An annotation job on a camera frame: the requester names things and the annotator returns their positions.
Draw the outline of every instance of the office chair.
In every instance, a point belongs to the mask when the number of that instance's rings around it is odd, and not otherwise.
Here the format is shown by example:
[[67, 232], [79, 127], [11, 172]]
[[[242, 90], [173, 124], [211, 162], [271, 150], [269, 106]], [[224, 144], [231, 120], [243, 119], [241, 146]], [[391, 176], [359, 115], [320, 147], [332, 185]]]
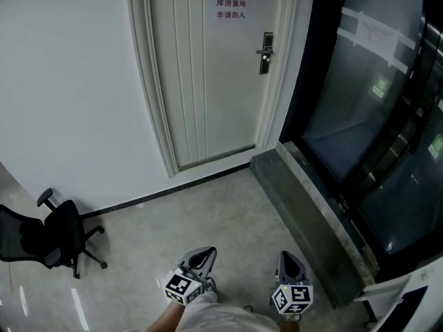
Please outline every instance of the office chair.
[[55, 207], [49, 198], [51, 188], [37, 200], [37, 206], [45, 204], [51, 213], [44, 223], [13, 212], [0, 205], [0, 260], [2, 261], [37, 261], [47, 268], [66, 266], [73, 269], [73, 276], [80, 278], [78, 256], [84, 253], [107, 268], [105, 261], [100, 261], [85, 247], [96, 232], [105, 232], [102, 226], [96, 226], [84, 233], [82, 219], [73, 201], [65, 201]]

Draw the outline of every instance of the black metal frame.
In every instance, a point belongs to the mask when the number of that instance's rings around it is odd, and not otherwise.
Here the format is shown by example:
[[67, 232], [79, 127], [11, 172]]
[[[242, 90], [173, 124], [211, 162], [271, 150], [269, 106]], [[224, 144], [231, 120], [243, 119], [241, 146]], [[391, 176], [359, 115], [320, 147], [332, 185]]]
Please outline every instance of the black metal frame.
[[[438, 228], [409, 247], [388, 255], [358, 209], [361, 200], [377, 188], [395, 168], [410, 142], [419, 142], [420, 132], [424, 130], [428, 112], [433, 107], [443, 79], [443, 62], [440, 65], [435, 63], [439, 43], [443, 43], [439, 34], [442, 18], [439, 0], [424, 0], [422, 40], [417, 46], [416, 52], [420, 48], [420, 53], [412, 67], [413, 75], [406, 79], [394, 109], [378, 136], [360, 161], [340, 181], [308, 145], [303, 135], [323, 89], [323, 81], [334, 52], [336, 31], [341, 22], [343, 2], [344, 0], [313, 1], [305, 51], [280, 142], [292, 140], [316, 169], [326, 184], [329, 195], [339, 201], [346, 200], [349, 207], [346, 215], [353, 220], [377, 257], [381, 266], [377, 281], [382, 282], [412, 271], [418, 261], [443, 250], [443, 241], [438, 240], [443, 234], [443, 228]], [[401, 147], [400, 154], [395, 159], [386, 160], [386, 154], [391, 147], [398, 146], [395, 141], [398, 142], [398, 138], [402, 136], [407, 138], [407, 142]], [[376, 181], [368, 184], [368, 177], [375, 177]]]

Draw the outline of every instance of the leg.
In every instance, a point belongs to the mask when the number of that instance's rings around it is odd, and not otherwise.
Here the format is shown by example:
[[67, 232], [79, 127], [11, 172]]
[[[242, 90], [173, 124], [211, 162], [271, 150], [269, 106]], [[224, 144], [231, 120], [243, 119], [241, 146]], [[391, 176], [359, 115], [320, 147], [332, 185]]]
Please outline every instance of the leg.
[[108, 263], [105, 261], [100, 261], [96, 256], [92, 255], [88, 250], [84, 250], [83, 253], [88, 256], [89, 258], [92, 258], [94, 261], [96, 261], [98, 264], [100, 264], [100, 267], [102, 269], [108, 268]]
[[102, 234], [103, 232], [105, 232], [105, 229], [102, 226], [96, 226], [94, 229], [85, 234], [84, 240], [88, 241], [91, 236], [94, 235], [97, 231]]
[[74, 271], [74, 278], [80, 279], [80, 273], [78, 272], [78, 256], [73, 259], [72, 269]]

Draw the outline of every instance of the white wall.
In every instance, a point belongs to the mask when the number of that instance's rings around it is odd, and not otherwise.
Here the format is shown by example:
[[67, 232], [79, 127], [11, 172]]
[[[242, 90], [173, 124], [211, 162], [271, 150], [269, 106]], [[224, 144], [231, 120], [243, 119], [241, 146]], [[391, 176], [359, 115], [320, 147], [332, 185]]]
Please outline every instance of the white wall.
[[[280, 135], [312, 0], [298, 2]], [[82, 213], [246, 163], [251, 150], [167, 178], [136, 65], [127, 0], [0, 0], [0, 161], [34, 197]]]

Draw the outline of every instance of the door lock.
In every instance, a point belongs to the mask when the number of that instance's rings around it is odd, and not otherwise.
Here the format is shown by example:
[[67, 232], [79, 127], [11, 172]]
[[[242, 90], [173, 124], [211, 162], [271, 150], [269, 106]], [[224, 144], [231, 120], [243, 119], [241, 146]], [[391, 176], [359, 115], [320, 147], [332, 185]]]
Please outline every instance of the door lock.
[[269, 62], [271, 61], [272, 51], [272, 40], [273, 33], [265, 32], [263, 37], [263, 48], [262, 50], [257, 50], [257, 54], [262, 55], [262, 59], [260, 62], [260, 72], [259, 74], [267, 74], [269, 70]]

